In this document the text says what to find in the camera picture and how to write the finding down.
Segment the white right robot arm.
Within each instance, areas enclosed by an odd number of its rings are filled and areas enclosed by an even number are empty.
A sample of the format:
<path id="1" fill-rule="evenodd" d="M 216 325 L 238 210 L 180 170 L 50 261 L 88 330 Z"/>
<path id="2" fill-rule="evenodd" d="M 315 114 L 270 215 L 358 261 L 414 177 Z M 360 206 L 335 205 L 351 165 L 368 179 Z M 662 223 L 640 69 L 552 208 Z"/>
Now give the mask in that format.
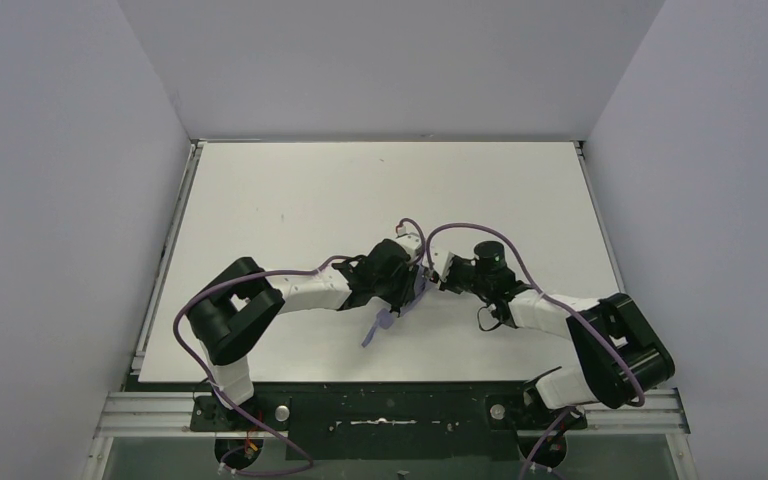
<path id="1" fill-rule="evenodd" d="M 432 279 L 443 291 L 470 293 L 510 328 L 542 331 L 569 341 L 577 361 L 531 380 L 541 406 L 554 411 L 599 403 L 632 405 L 675 374 L 675 362 L 627 294 L 577 298 L 541 293 L 508 266 L 498 241 L 477 244 L 470 258 L 432 248 Z"/>

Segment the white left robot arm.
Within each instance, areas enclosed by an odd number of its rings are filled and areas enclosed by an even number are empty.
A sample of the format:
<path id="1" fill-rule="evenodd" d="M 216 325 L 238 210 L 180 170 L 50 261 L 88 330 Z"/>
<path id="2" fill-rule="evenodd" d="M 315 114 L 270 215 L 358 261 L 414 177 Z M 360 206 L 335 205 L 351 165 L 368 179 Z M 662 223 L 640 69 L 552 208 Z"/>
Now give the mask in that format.
<path id="1" fill-rule="evenodd" d="M 346 311 L 371 301 L 400 312 L 418 295 L 422 241 L 416 234 L 385 239 L 363 255 L 333 256 L 314 270 L 265 271 L 253 258 L 232 262 L 177 315 L 206 353 L 201 365 L 222 406 L 254 395 L 247 356 L 281 315 Z"/>

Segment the purple folding umbrella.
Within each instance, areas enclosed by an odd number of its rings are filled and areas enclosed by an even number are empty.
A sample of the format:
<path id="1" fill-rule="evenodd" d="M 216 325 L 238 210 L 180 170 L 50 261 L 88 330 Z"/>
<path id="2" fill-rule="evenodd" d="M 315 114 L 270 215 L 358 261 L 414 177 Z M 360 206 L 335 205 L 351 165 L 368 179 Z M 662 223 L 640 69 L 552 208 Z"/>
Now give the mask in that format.
<path id="1" fill-rule="evenodd" d="M 425 294 L 427 280 L 427 269 L 420 265 L 412 277 L 411 287 L 406 291 L 406 296 L 399 306 L 382 308 L 376 313 L 374 322 L 361 342 L 362 348 L 367 348 L 373 342 L 379 330 L 388 330 L 397 318 L 401 318 L 418 305 Z"/>

